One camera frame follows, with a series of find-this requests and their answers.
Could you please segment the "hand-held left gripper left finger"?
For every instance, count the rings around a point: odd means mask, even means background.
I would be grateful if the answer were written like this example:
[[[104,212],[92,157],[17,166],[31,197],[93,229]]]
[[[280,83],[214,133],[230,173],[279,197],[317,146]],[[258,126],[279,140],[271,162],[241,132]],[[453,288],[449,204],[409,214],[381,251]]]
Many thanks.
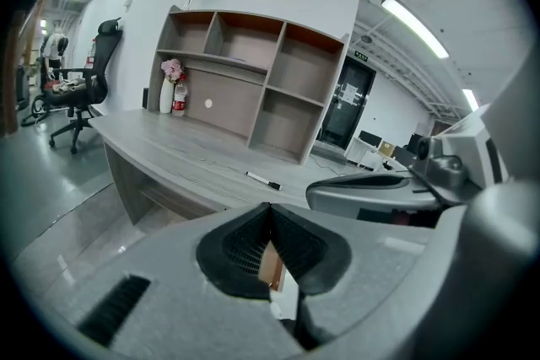
[[[78,360],[290,360],[304,353],[258,278],[278,204],[171,224],[101,266],[52,334]]]

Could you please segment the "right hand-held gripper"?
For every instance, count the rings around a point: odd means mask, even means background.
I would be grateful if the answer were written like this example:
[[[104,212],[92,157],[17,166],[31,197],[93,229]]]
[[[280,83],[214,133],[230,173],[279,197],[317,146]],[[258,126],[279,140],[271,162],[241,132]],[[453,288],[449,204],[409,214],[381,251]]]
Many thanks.
[[[490,186],[510,179],[502,156],[484,125],[482,114],[486,110],[486,106],[481,107],[435,136],[442,139],[443,154],[458,156],[467,168],[465,185],[457,190],[429,184],[441,200],[451,206],[470,201]]]

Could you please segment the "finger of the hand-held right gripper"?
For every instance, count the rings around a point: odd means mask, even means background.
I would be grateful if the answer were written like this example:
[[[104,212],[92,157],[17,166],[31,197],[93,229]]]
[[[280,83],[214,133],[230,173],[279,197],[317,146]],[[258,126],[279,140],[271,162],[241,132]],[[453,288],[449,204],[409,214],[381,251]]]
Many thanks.
[[[306,188],[313,211],[387,224],[436,224],[440,203],[411,174],[358,174],[320,180]]]

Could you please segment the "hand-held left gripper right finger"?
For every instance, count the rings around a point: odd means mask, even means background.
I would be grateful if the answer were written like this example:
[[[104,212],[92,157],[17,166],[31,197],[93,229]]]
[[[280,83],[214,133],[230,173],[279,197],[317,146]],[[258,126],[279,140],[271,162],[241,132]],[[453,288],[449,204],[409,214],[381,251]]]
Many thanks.
[[[278,360],[540,360],[540,183],[498,184],[440,216],[387,295],[361,309],[380,275],[357,240],[346,273],[300,295]]]

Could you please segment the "white marker pen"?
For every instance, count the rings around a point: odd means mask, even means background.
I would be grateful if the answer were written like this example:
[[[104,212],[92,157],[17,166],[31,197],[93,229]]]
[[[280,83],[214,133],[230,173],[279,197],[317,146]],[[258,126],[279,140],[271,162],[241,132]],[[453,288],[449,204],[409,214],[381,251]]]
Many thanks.
[[[273,181],[267,180],[265,178],[262,178],[261,176],[256,175],[256,174],[254,174],[254,173],[252,173],[250,171],[246,171],[246,175],[249,178],[251,178],[253,180],[256,180],[256,181],[258,181],[258,182],[260,182],[260,183],[262,183],[264,185],[267,185],[268,187],[270,187],[270,188],[272,188],[272,189],[274,189],[276,191],[281,191],[282,190],[282,186],[277,182],[273,182]]]

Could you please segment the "wooden drawer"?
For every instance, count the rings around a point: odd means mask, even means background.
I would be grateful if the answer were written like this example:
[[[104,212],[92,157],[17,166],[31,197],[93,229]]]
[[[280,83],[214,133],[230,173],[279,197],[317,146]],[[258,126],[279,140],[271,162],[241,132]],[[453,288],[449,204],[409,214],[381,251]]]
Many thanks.
[[[263,251],[257,277],[268,285],[273,316],[278,320],[296,320],[298,284],[271,242]]]

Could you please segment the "grey wooden desk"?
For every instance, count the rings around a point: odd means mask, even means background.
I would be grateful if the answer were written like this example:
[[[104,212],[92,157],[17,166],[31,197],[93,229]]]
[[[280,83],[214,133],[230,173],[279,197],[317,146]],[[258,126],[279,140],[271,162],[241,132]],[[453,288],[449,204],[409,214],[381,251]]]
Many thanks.
[[[241,137],[201,122],[145,109],[98,116],[90,124],[103,139],[114,185],[133,224],[156,205],[187,219],[260,202],[306,207],[309,184],[358,171],[318,155],[297,164],[283,152],[272,156],[249,148]]]

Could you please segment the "black office chair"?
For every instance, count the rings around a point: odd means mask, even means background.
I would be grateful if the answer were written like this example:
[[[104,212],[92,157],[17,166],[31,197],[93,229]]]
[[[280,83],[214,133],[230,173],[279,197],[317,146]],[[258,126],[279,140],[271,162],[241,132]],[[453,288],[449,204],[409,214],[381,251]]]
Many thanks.
[[[54,94],[52,89],[44,93],[45,105],[48,108],[67,108],[67,114],[72,120],[64,127],[54,131],[49,138],[49,146],[56,146],[55,138],[66,132],[73,133],[71,154],[76,154],[78,135],[84,128],[91,128],[89,118],[85,118],[83,113],[86,111],[90,117],[91,105],[102,103],[108,95],[108,83],[105,76],[107,65],[117,48],[123,29],[119,22],[121,18],[109,19],[102,22],[98,27],[96,38],[96,52],[94,57],[94,67],[89,68],[63,68],[57,69],[59,73],[68,73],[70,71],[81,72],[86,81],[86,90],[79,90],[68,94]]]

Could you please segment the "ceiling light strip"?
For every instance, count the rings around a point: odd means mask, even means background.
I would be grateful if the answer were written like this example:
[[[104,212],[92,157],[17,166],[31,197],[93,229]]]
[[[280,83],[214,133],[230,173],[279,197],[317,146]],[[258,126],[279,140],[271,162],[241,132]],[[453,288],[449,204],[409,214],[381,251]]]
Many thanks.
[[[408,27],[439,59],[447,59],[449,53],[427,26],[399,0],[382,0],[381,6]]]
[[[476,111],[479,108],[478,101],[474,92],[471,89],[462,89],[462,93],[471,109],[472,112]]]

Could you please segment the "black double door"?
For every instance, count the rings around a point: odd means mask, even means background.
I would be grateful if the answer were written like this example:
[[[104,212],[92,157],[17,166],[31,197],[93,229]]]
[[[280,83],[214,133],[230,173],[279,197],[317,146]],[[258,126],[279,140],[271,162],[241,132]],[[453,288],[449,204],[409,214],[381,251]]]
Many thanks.
[[[356,58],[345,57],[318,140],[342,150],[348,147],[364,111],[374,79],[374,70]]]

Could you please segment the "grey wooden shelf hutch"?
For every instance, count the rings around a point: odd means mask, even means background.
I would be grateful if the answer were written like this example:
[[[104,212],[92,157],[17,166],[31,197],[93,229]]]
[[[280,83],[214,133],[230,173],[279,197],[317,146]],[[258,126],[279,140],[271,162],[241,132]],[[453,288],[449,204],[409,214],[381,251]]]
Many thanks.
[[[348,37],[254,13],[170,7],[148,84],[159,111],[161,62],[186,73],[186,117],[241,137],[245,145],[303,164],[330,104]],[[207,108],[206,99],[213,105]]]

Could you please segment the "red label plastic bottle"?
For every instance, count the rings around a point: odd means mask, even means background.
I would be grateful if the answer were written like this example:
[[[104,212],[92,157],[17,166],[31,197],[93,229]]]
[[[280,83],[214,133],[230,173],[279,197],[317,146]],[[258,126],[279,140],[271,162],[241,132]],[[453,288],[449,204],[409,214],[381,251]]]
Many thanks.
[[[171,107],[171,114],[173,116],[183,116],[185,114],[187,95],[188,90],[186,83],[182,80],[179,80],[175,86],[174,97]]]

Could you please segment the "white vase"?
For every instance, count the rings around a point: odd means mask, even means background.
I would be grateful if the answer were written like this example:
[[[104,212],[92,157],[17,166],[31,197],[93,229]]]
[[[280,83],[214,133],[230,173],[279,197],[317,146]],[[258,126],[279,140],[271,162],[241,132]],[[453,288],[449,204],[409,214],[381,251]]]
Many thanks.
[[[162,114],[169,114],[174,99],[175,84],[168,78],[164,78],[160,96],[159,96],[159,112]]]

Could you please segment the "pink flower bunch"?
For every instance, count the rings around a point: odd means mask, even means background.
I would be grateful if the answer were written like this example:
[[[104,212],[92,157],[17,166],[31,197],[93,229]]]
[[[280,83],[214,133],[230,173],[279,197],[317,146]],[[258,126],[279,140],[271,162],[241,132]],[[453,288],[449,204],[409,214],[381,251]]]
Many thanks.
[[[160,68],[163,71],[165,78],[171,83],[177,83],[184,73],[180,60],[176,58],[161,62]]]

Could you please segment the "beige cloth bundle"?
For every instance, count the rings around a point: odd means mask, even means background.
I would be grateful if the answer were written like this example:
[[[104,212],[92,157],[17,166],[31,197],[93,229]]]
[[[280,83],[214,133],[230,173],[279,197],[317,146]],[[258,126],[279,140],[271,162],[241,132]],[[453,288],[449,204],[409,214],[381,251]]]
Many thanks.
[[[61,79],[52,85],[54,94],[68,94],[79,90],[86,90],[86,81],[81,72],[62,73]]]

